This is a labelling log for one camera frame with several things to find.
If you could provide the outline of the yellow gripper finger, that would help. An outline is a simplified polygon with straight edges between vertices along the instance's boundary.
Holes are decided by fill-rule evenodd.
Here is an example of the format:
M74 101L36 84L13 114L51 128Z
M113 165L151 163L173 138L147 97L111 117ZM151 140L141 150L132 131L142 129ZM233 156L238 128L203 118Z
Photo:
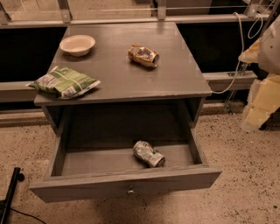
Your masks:
M244 63L257 63L261 39L256 40L247 50L241 53L238 60Z
M248 93L241 129L246 132L259 129L280 108L280 75L270 73L264 80L254 80Z

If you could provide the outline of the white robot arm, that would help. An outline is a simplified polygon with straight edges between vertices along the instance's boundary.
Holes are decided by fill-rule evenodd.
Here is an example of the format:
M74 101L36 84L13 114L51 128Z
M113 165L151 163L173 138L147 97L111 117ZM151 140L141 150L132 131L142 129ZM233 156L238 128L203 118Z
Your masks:
M241 129L259 129L280 109L280 15L263 35L239 56L245 63L257 63L268 76L254 80L248 94L248 105L243 110Z

